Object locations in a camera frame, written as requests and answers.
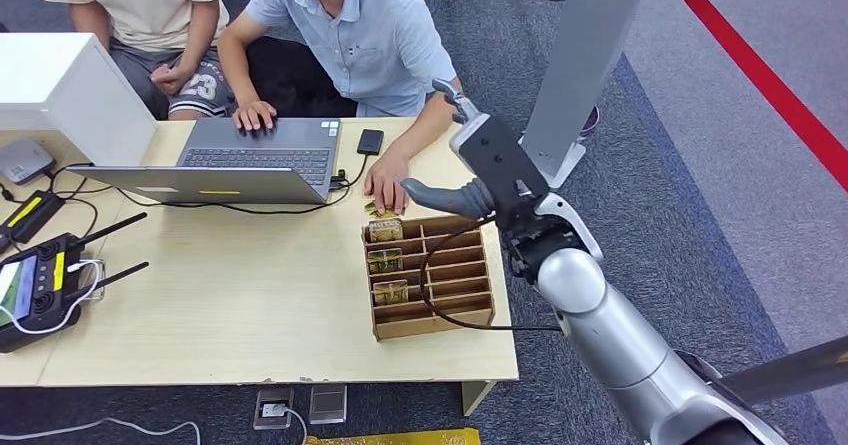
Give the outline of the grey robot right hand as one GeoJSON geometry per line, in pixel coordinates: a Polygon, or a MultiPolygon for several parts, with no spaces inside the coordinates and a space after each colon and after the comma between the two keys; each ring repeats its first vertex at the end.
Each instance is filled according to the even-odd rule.
{"type": "MultiPolygon", "coordinates": [[[[413,125],[396,142],[399,152],[409,161],[441,137],[453,123],[455,106],[449,99],[462,94],[462,85],[458,78],[453,78],[435,87],[436,92],[426,101],[413,125]]],[[[418,205],[469,219],[482,219],[489,214],[486,191],[481,191],[474,181],[456,190],[432,188],[406,178],[400,184],[418,205]]]]}

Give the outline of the person's left hand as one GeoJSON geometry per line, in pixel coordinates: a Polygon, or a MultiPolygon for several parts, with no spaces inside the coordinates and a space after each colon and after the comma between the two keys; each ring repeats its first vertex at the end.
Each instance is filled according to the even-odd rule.
{"type": "Polygon", "coordinates": [[[173,96],[180,92],[193,74],[192,69],[182,65],[171,67],[161,64],[151,72],[150,80],[163,94],[173,96]]]}
{"type": "Polygon", "coordinates": [[[407,157],[389,150],[370,167],[365,194],[372,198],[378,212],[392,211],[397,215],[405,212],[408,199],[400,181],[408,177],[408,165],[407,157]]]}

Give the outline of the person's right hand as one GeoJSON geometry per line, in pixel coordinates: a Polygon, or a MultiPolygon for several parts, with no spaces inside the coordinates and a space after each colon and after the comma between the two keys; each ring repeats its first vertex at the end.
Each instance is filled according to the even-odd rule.
{"type": "Polygon", "coordinates": [[[232,119],[237,128],[252,132],[272,129],[276,115],[277,111],[272,105],[256,100],[239,105],[233,112],[232,119]]]}

